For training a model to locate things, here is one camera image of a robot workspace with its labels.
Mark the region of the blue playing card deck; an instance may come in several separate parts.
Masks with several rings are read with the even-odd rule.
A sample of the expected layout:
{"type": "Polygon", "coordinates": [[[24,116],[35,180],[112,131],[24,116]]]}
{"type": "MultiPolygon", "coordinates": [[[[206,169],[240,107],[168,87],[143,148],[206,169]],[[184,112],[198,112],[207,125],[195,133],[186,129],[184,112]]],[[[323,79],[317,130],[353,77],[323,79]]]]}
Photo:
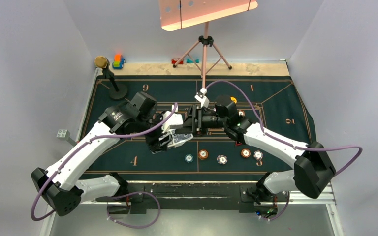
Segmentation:
{"type": "Polygon", "coordinates": [[[170,133],[171,142],[168,143],[168,149],[177,148],[182,146],[185,142],[193,138],[192,134],[176,134],[174,132],[170,133]]]}

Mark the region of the green poker chip stack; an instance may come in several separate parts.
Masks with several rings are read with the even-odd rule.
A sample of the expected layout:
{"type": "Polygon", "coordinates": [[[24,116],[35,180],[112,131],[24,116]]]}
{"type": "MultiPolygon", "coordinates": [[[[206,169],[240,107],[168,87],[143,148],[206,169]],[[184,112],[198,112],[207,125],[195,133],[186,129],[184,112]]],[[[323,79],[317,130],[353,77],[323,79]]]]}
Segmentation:
{"type": "Polygon", "coordinates": [[[191,162],[194,160],[194,157],[193,157],[191,154],[187,154],[187,155],[185,155],[184,160],[185,160],[187,163],[191,163],[191,162]]]}

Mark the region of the orange poker chip stack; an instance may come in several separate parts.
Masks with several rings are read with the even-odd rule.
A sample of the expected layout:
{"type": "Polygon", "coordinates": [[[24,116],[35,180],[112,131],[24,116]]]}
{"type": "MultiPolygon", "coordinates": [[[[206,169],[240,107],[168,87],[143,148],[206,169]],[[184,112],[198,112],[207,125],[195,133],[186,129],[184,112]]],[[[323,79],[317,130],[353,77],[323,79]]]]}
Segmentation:
{"type": "Polygon", "coordinates": [[[202,150],[200,150],[200,151],[198,152],[198,158],[199,158],[200,160],[205,160],[205,159],[208,158],[208,156],[209,156],[208,151],[206,151],[206,150],[204,150],[204,149],[202,149],[202,150]]]}

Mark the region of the yellow big blind button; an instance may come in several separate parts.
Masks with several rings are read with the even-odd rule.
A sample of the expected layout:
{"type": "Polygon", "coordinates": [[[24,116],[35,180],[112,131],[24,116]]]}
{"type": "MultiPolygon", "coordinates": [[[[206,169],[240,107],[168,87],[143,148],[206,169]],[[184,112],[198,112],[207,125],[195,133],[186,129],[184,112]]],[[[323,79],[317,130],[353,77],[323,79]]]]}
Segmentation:
{"type": "Polygon", "coordinates": [[[230,98],[232,102],[234,102],[235,104],[237,103],[237,99],[235,97],[231,97],[230,98]]]}

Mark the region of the pink poker chip stack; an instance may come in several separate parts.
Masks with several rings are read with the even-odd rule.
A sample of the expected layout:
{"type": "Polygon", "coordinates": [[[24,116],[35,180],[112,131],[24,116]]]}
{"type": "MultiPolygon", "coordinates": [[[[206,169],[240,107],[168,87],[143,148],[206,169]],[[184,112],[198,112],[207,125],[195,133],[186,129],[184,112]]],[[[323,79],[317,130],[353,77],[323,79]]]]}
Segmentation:
{"type": "Polygon", "coordinates": [[[221,165],[225,165],[228,162],[228,158],[225,155],[218,155],[217,156],[217,163],[221,165]]]}

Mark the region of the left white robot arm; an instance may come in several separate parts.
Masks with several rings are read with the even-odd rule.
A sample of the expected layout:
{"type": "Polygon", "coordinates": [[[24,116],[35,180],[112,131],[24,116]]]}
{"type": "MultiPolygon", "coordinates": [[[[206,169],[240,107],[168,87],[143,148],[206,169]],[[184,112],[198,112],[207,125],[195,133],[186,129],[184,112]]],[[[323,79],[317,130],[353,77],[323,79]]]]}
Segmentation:
{"type": "Polygon", "coordinates": [[[38,191],[31,207],[31,218],[40,221],[50,216],[35,215],[40,198],[52,208],[52,213],[65,216],[71,213],[82,201],[110,196],[121,201],[127,195],[127,182],[117,175],[81,181],[82,174],[108,148],[120,139],[151,136],[159,138],[165,123],[175,115],[178,104],[174,103],[166,117],[152,120],[151,110],[157,101],[144,92],[135,94],[131,101],[122,100],[111,106],[99,116],[87,135],[64,157],[46,169],[37,167],[31,179],[38,191]]]}

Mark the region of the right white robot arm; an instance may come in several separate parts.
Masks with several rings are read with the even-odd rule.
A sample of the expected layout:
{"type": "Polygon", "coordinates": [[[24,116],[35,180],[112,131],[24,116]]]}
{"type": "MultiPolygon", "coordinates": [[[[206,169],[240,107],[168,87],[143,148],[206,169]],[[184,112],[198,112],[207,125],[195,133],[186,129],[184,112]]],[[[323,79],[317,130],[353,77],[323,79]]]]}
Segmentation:
{"type": "Polygon", "coordinates": [[[178,134],[202,136],[208,129],[222,128],[226,135],[240,143],[258,148],[279,158],[292,169],[267,172],[251,193],[257,201],[269,201],[282,191],[300,191],[316,199],[336,174],[336,170],[319,142],[298,142],[261,127],[259,122],[239,114],[227,95],[217,97],[214,109],[194,105],[178,134]]]}

